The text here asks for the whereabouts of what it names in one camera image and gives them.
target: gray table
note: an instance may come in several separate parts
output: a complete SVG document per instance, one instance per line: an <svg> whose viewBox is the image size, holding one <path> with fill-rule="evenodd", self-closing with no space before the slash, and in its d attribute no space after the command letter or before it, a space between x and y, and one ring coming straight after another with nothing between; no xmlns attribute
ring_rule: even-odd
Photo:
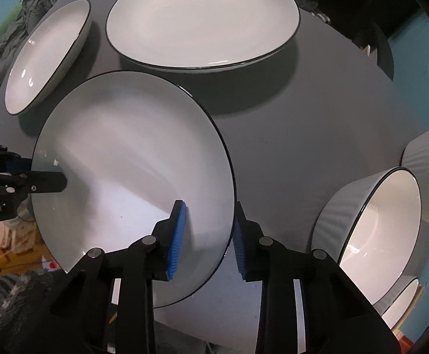
<svg viewBox="0 0 429 354"><path fill-rule="evenodd" d="M44 19L73 0L59 0ZM60 100L87 78L111 70L160 75L189 91L213 116L228 146L246 216L266 235L305 251L318 214L343 185L399 164L421 129L393 83L350 41L301 12L295 38L279 53L214 74L153 72L121 58L105 33L116 0L91 2L90 35L57 89L39 106L9 115L0 89L0 144L31 157L41 128ZM429 254L422 225L406 274ZM230 247L218 271L192 297L158 309L179 331L253 352L261 286L245 283Z"/></svg>

